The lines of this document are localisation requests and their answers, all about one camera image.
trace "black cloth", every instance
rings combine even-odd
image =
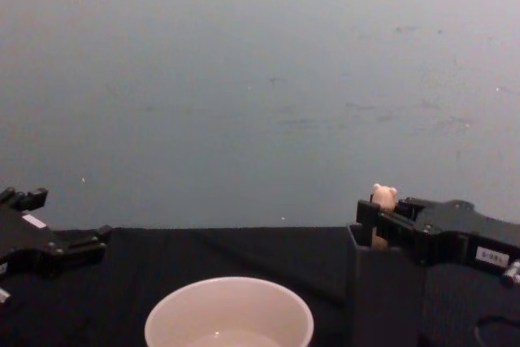
[[[11,301],[0,307],[0,346],[143,347],[146,318],[163,297],[225,275],[268,279],[294,290],[314,316],[312,346],[343,346],[345,251],[345,228],[115,229],[97,265],[56,280],[16,275],[1,283]],[[433,267],[422,332],[430,345],[476,346],[473,326],[480,317],[518,319],[519,304],[520,293],[503,289],[496,277]],[[520,345],[520,333],[511,327],[493,325],[482,334],[490,346]]]

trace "black tablecloth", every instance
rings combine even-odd
[[[0,307],[0,345],[145,346],[146,317],[168,293],[197,280],[244,275],[283,284],[305,299],[315,321],[313,347],[343,346],[345,251],[344,228],[115,229],[98,265],[56,280],[16,275],[2,282],[11,302]],[[520,318],[520,293],[471,269],[429,270],[422,332],[431,345],[476,346],[473,326],[486,314]],[[492,325],[483,337],[490,346],[520,345],[511,327]]]

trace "gray wall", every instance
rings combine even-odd
[[[520,0],[0,0],[0,178],[56,228],[520,221]]]

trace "white bowl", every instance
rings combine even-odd
[[[309,307],[266,280],[215,278],[163,298],[146,320],[148,347],[307,347]]]

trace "teddy bear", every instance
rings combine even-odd
[[[397,189],[394,187],[382,186],[379,183],[372,186],[372,194],[370,201],[377,203],[381,209],[385,211],[393,211],[397,204]],[[372,248],[384,249],[388,247],[388,243],[382,237],[375,234],[376,229],[372,231]]]

